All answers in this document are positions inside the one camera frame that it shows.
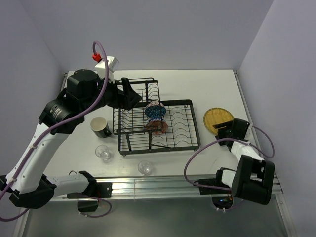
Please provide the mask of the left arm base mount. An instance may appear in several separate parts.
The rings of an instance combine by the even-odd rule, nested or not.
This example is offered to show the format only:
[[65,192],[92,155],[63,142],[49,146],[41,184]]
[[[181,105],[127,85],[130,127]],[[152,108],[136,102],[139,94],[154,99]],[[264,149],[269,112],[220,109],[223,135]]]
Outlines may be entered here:
[[[112,183],[97,182],[95,188],[91,192],[83,193],[70,193],[67,194],[67,199],[77,199],[77,209],[80,212],[95,212],[100,206],[101,201],[99,198],[110,198],[112,195]],[[91,201],[83,201],[85,196],[93,197],[97,199],[92,199]]]

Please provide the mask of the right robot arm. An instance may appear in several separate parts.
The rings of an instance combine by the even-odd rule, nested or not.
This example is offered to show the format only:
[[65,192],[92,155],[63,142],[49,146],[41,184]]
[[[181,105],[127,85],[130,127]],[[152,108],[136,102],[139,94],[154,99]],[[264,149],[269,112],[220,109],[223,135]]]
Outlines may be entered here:
[[227,146],[238,161],[236,170],[222,167],[216,172],[214,188],[221,193],[230,188],[234,197],[267,205],[272,195],[275,165],[258,155],[245,140],[249,127],[249,122],[238,118],[213,125],[218,130],[215,138],[219,145]]

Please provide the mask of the orange patterned bowl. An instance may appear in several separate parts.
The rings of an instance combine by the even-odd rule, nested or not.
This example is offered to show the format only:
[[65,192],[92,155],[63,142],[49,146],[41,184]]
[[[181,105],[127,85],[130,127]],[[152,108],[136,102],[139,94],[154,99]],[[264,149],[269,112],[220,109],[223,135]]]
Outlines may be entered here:
[[153,120],[148,122],[146,131],[151,131],[153,135],[161,135],[168,131],[168,124],[163,120]]

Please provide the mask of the yellow woven round plate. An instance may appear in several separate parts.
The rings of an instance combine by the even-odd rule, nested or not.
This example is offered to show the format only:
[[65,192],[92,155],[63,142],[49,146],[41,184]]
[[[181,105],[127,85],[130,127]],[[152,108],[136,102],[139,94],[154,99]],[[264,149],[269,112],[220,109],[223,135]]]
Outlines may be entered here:
[[234,119],[234,116],[223,108],[211,108],[205,112],[203,116],[204,126],[213,135],[218,134],[218,129],[214,128],[214,125],[229,122]]

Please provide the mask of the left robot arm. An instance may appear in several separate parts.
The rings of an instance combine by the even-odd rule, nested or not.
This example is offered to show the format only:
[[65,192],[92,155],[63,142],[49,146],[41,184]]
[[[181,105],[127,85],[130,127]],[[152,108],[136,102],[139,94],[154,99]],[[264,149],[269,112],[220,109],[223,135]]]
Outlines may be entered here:
[[91,197],[96,192],[96,179],[86,171],[74,175],[48,177],[44,171],[62,143],[84,122],[88,113],[109,106],[131,110],[141,101],[128,78],[110,83],[87,69],[69,76],[67,86],[56,99],[47,103],[39,117],[36,132],[28,149],[13,170],[0,178],[0,189],[10,193],[16,207],[39,209],[53,197],[78,193]]

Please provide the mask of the black mug white inside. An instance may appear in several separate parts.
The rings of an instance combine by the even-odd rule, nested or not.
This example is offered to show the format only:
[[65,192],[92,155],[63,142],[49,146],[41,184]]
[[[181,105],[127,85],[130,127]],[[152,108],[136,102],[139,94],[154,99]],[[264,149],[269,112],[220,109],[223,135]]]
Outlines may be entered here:
[[111,137],[112,133],[109,129],[108,122],[103,117],[95,117],[90,123],[90,128],[99,138]]

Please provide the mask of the blue patterned bowl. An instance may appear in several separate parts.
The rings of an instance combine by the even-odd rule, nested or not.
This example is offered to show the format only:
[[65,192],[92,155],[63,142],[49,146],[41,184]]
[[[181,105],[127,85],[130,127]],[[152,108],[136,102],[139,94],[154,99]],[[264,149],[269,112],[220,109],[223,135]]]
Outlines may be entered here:
[[166,114],[166,108],[162,102],[154,100],[145,107],[144,113],[148,117],[148,122],[162,122]]

